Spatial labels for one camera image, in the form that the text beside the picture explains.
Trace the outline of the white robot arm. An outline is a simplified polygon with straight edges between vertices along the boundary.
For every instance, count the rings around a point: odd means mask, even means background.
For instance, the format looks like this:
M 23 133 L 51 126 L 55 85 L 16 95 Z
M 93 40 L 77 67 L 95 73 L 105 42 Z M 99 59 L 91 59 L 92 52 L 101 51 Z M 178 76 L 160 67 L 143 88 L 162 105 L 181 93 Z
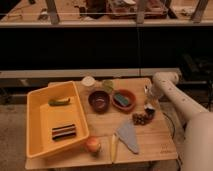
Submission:
M 176 85 L 176 72 L 156 72 L 145 90 L 151 99 L 165 95 L 187 122 L 181 171 L 213 171 L 213 112 Z

